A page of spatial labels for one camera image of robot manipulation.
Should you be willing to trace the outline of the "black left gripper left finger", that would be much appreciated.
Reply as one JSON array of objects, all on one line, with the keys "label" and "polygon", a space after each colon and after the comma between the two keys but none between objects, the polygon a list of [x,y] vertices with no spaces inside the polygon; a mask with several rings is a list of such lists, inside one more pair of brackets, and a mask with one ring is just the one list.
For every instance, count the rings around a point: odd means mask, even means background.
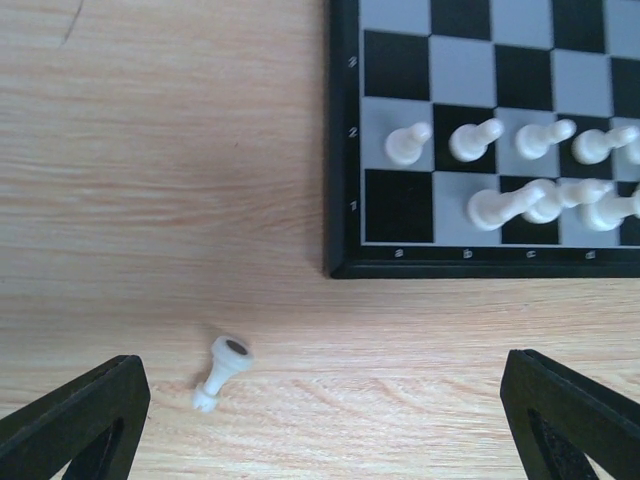
[{"label": "black left gripper left finger", "polygon": [[115,356],[1,419],[1,477],[126,479],[149,404],[141,358]]}]

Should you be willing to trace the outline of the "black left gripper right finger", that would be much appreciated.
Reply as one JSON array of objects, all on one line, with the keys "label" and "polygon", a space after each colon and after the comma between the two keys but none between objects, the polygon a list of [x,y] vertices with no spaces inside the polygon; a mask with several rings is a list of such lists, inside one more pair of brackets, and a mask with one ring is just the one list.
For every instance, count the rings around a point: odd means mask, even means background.
[{"label": "black left gripper right finger", "polygon": [[529,479],[639,477],[639,404],[532,349],[509,352],[500,398]]}]

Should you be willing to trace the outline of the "white chess piece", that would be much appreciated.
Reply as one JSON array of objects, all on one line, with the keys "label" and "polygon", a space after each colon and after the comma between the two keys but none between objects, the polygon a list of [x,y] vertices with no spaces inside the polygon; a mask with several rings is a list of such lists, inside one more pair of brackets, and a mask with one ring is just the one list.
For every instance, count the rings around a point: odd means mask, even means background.
[{"label": "white chess piece", "polygon": [[503,133],[504,123],[491,118],[481,124],[464,124],[458,127],[449,138],[449,150],[452,156],[464,163],[480,159]]},{"label": "white chess piece", "polygon": [[624,126],[607,132],[589,129],[572,143],[574,158],[583,165],[595,165],[606,160],[615,149],[626,147],[639,138],[639,128]]},{"label": "white chess piece", "polygon": [[556,220],[569,208],[583,204],[593,204],[613,190],[610,181],[587,178],[579,182],[557,184],[548,179],[536,179],[528,186],[537,187],[544,195],[522,217],[534,224],[546,224]]},{"label": "white chess piece", "polygon": [[385,153],[397,166],[412,165],[419,160],[424,145],[432,135],[433,128],[428,122],[417,122],[407,128],[396,129],[385,140]]},{"label": "white chess piece", "polygon": [[543,199],[548,193],[548,185],[549,181],[537,179],[511,192],[481,190],[467,203],[466,212],[469,220],[482,231],[497,230]]},{"label": "white chess piece", "polygon": [[211,371],[207,379],[196,386],[192,396],[192,407],[205,413],[216,408],[222,386],[233,376],[248,371],[254,361],[244,342],[227,335],[219,336],[213,342],[211,354]]},{"label": "white chess piece", "polygon": [[571,138],[577,130],[573,120],[562,119],[549,125],[527,124],[515,136],[515,147],[526,160],[536,160],[547,154],[553,145]]}]

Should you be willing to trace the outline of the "white chess pawn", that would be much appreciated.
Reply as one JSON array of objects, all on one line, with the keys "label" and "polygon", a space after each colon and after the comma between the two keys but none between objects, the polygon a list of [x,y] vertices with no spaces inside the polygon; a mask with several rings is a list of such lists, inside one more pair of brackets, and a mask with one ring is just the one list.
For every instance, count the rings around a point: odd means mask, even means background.
[{"label": "white chess pawn", "polygon": [[629,217],[639,217],[639,190],[629,197],[622,197],[608,192],[595,203],[586,204],[582,208],[584,225],[594,231],[612,231],[619,228]]}]

